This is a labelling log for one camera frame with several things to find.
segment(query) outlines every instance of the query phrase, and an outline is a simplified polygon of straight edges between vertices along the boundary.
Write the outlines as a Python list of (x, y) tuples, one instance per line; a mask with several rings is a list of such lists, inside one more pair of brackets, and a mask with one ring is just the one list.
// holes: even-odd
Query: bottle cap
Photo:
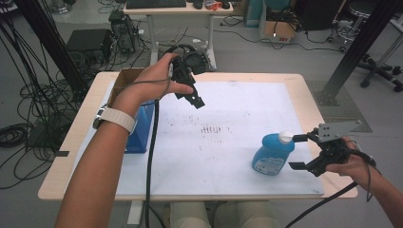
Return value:
[(278, 140), (283, 144), (288, 144), (293, 140), (294, 134), (288, 131), (281, 131), (278, 134)]

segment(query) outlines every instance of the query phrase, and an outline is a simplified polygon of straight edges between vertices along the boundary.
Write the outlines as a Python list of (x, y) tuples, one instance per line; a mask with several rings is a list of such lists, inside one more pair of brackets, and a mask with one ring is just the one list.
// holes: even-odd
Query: blue detergent bottle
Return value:
[(293, 134), (282, 131), (263, 137), (263, 146), (256, 152), (252, 160), (252, 167), (266, 175), (274, 176), (282, 169), (288, 156), (296, 148)]

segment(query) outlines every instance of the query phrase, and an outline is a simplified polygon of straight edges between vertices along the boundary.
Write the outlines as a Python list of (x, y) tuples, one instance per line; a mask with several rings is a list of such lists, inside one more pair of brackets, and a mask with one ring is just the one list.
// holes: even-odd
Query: storage box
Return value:
[(263, 1), (263, 12), (259, 23), (261, 41), (288, 44), (296, 34), (295, 29), (296, 26), (286, 22), (266, 21), (266, 6)]
[[(108, 106), (111, 106), (121, 89), (132, 83), (143, 72), (143, 68), (124, 68), (119, 72), (118, 78), (113, 85), (108, 99)], [(145, 153), (147, 150), (148, 136), (151, 121), (154, 113), (154, 101), (148, 101), (140, 106), (136, 114), (136, 126), (129, 135), (125, 153)]]
[(272, 10), (283, 10), (288, 7), (289, 0), (247, 0), (246, 12), (243, 16), (243, 24), (249, 28), (257, 28), (259, 26), (260, 17), (265, 15), (264, 8), (269, 6)]

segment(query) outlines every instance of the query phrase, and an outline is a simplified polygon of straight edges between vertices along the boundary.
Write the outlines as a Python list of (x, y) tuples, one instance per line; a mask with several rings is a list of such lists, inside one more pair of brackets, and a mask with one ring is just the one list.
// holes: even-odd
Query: white wristband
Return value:
[(135, 127), (135, 121), (133, 117), (129, 116), (123, 111), (110, 107), (105, 108), (105, 110), (101, 114), (101, 119), (124, 127), (129, 134), (133, 132), (133, 129)]

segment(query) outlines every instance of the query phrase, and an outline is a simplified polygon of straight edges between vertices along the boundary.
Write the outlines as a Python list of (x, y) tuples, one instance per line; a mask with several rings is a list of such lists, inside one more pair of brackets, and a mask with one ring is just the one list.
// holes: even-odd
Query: chair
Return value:
[(344, 39), (343, 45), (339, 48), (340, 52), (345, 52), (349, 43), (352, 43), (358, 35), (361, 27), (364, 25), (371, 13), (374, 11), (376, 4), (373, 2), (356, 1), (349, 4), (349, 12), (356, 17), (350, 26), (340, 27), (339, 22), (334, 22), (332, 34), (328, 37), (328, 41), (333, 41), (333, 35)]

